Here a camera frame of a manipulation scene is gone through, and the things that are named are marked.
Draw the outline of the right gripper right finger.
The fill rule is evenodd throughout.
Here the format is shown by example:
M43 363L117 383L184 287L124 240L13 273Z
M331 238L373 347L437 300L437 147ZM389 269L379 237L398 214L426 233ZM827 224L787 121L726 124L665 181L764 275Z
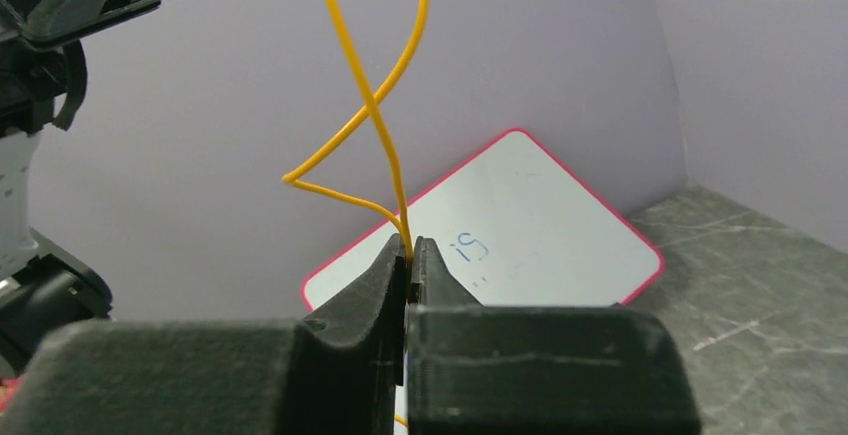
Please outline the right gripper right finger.
M419 238L407 317L413 434L697 434L682 356L654 315L485 306Z

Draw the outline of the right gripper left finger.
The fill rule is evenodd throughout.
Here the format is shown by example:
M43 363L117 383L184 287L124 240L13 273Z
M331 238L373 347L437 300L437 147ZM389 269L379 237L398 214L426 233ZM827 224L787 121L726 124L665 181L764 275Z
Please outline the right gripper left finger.
M85 321L42 342L5 434L390 434L405 247L301 319Z

